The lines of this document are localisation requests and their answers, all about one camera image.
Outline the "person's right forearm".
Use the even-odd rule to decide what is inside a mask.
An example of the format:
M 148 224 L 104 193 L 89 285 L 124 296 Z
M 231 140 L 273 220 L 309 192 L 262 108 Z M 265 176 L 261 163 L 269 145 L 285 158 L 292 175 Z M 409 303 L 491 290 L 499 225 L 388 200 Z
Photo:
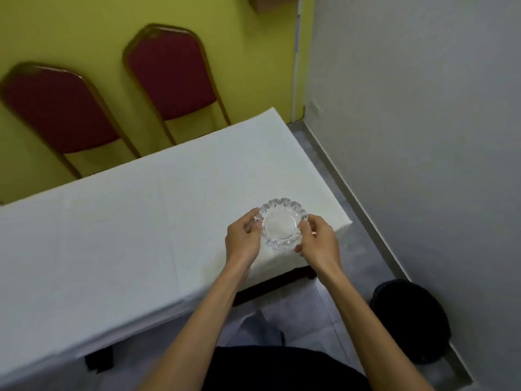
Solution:
M 337 263 L 315 266 L 373 391 L 435 391 L 400 349 Z

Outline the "person's grey trousers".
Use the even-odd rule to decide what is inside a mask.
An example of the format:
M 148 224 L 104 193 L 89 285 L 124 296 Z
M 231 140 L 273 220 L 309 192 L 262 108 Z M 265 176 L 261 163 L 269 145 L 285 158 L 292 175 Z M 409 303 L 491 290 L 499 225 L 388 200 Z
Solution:
M 244 319 L 226 347 L 285 347 L 283 331 L 269 322 L 261 311 Z

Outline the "person's black shirt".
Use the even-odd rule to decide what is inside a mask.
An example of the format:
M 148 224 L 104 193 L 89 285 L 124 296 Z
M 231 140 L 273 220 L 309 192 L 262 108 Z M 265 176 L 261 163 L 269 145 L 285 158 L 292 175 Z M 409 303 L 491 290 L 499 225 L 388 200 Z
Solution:
M 331 356 L 296 347 L 217 347 L 201 391 L 372 391 Z

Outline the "person's left hand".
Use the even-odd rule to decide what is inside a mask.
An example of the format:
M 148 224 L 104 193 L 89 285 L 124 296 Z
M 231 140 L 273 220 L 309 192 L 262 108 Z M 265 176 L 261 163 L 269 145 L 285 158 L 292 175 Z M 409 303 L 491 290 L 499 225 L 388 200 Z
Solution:
M 225 237 L 225 268 L 248 270 L 258 256 L 260 239 L 263 231 L 262 223 L 241 225 L 238 219 L 227 228 Z

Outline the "person's right hand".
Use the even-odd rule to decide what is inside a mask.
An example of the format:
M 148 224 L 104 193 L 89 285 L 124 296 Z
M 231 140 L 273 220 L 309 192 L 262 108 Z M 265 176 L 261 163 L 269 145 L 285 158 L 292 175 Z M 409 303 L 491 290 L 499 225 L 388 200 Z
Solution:
M 302 256 L 317 273 L 321 282 L 337 273 L 343 273 L 340 250 L 335 231 L 328 224 L 325 229 L 311 229 L 308 220 L 301 220 L 301 244 L 294 251 Z

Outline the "black waste bin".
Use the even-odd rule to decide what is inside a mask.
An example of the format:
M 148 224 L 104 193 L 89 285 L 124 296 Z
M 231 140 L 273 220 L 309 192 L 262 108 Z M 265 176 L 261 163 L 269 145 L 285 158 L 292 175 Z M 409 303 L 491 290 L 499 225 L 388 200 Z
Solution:
M 433 364 L 449 350 L 448 317 L 420 285 L 406 279 L 383 282 L 374 290 L 369 306 L 413 364 Z

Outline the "white wall conduit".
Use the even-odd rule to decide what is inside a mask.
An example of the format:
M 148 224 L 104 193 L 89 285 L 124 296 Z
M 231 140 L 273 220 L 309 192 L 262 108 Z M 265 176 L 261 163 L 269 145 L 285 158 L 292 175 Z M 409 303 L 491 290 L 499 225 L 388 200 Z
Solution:
M 303 0 L 298 0 L 296 5 L 296 32 L 294 37 L 294 59 L 292 68 L 292 100 L 291 100 L 291 123 L 296 122 L 296 101 L 298 92 L 298 66 L 300 56 L 301 20 L 303 12 Z

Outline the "red padded banquet chair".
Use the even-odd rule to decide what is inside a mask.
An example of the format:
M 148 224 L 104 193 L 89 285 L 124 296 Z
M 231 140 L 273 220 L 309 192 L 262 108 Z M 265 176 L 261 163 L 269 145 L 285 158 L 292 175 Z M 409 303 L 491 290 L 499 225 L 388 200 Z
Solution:
M 199 36 L 184 27 L 150 23 L 128 42 L 122 64 L 175 146 L 167 121 L 218 104 L 227 126 L 231 120 L 217 89 Z
M 0 101 L 76 179 L 82 174 L 66 155 L 121 140 L 141 158 L 96 86 L 76 71 L 20 62 L 0 79 Z

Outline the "white tablecloth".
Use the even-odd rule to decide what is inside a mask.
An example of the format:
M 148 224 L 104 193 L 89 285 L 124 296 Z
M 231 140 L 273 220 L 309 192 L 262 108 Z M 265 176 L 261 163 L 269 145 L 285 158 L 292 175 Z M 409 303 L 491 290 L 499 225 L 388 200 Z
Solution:
M 193 311 L 274 198 L 352 221 L 273 108 L 0 207 L 0 389 Z

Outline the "person's left forearm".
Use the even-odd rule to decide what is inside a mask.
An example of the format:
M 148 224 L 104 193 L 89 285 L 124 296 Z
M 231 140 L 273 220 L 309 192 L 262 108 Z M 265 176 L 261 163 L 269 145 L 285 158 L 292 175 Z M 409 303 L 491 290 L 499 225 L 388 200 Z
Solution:
M 234 254 L 138 391 L 201 391 L 238 288 L 252 260 Z

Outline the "clear glass ashtray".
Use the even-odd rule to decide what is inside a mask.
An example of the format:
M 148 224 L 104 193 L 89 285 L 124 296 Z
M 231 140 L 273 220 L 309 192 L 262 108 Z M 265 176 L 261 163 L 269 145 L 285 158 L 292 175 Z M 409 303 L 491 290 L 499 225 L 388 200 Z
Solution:
M 289 198 L 274 198 L 263 204 L 255 216 L 262 224 L 265 243 L 277 250 L 294 251 L 301 244 L 299 229 L 301 220 L 308 220 L 308 213 L 302 205 Z

